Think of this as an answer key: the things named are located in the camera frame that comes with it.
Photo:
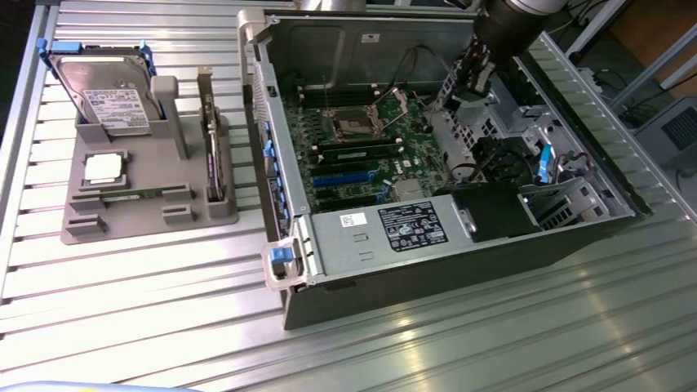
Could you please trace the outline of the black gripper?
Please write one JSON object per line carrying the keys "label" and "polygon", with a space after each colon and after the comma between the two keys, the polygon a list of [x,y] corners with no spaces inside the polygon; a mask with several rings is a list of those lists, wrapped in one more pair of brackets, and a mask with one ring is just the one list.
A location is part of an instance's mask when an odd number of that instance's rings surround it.
{"label": "black gripper", "polygon": [[442,85],[442,108],[455,111],[463,102],[486,98],[489,78],[495,68],[490,50],[479,38],[471,37],[457,56]]}

